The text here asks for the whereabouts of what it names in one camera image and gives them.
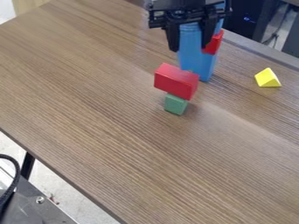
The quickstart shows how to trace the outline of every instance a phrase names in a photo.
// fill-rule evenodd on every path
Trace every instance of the wooden table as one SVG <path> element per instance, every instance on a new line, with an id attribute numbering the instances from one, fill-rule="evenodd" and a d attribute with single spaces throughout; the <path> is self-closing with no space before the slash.
<path id="1" fill-rule="evenodd" d="M 298 60 L 227 32 L 183 116 L 163 62 L 140 7 L 53 1 L 0 27 L 1 129 L 123 223 L 299 223 Z"/>

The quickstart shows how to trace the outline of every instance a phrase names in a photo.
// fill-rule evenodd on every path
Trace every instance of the yellow block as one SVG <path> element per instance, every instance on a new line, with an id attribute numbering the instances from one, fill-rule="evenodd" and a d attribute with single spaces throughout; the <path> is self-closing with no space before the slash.
<path id="1" fill-rule="evenodd" d="M 255 79 L 260 88 L 279 88 L 282 86 L 276 74 L 269 67 L 256 74 Z"/>

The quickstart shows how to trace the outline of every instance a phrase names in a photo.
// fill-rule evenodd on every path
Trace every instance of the robotic arm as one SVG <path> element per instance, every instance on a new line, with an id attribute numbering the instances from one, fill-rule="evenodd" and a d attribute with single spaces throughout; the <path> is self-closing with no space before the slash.
<path id="1" fill-rule="evenodd" d="M 149 28 L 166 32 L 169 48 L 177 53 L 182 70 L 209 81 L 224 31 L 231 14 L 231 0 L 150 0 Z"/>
<path id="2" fill-rule="evenodd" d="M 202 48 L 210 43 L 220 19 L 229 15 L 231 0 L 151 0 L 148 4 L 149 28 L 161 27 L 166 32 L 169 47 L 179 50 L 179 26 L 198 23 L 202 31 Z"/>

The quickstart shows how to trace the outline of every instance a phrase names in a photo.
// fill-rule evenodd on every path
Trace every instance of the black cable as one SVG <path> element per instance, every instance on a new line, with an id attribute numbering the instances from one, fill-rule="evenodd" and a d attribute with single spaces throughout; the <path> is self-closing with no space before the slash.
<path id="1" fill-rule="evenodd" d="M 285 10 L 285 12 L 284 12 L 284 14 L 283 14 L 282 21 L 281 21 L 280 24 L 278 25 L 276 31 L 274 31 L 274 32 L 272 33 L 272 35 L 271 35 L 270 38 L 268 38 L 268 39 L 266 39 L 265 41 L 262 42 L 263 45 L 268 45 L 269 43 L 271 43 L 271 41 L 272 41 L 273 39 L 275 39 L 275 38 L 277 37 L 277 33 L 278 33 L 278 31 L 282 28 L 283 22 L 284 22 L 284 20 L 286 20 L 288 14 L 289 14 L 289 12 L 290 12 L 290 10 L 291 10 L 291 8 L 290 8 L 290 6 L 289 6 L 289 4 L 288 4 L 288 7 L 287 7 L 287 9 Z"/>
<path id="2" fill-rule="evenodd" d="M 0 208 L 2 208 L 4 206 L 4 204 L 7 202 L 7 200 L 10 198 L 10 196 L 13 194 L 15 188 L 17 187 L 17 183 L 21 177 L 21 170 L 20 170 L 20 166 L 19 166 L 17 160 L 14 159 L 13 157 L 9 157 L 4 154 L 0 154 L 0 158 L 9 160 L 10 162 L 13 163 L 13 165 L 16 168 L 16 175 L 15 175 L 14 179 L 12 180 L 10 186 L 7 188 L 6 192 L 0 197 Z"/>

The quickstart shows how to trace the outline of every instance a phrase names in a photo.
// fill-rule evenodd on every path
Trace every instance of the red block in gripper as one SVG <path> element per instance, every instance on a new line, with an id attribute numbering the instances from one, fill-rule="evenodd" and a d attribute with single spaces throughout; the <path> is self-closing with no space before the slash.
<path id="1" fill-rule="evenodd" d="M 205 49 L 203 49 L 203 53 L 209 53 L 211 55 L 216 54 L 216 52 L 220 48 L 223 34 L 224 30 L 221 30 L 219 34 L 213 35 L 211 42 L 206 45 Z"/>
<path id="2" fill-rule="evenodd" d="M 189 101 L 198 89 L 198 75 L 163 63 L 155 72 L 154 87 Z"/>

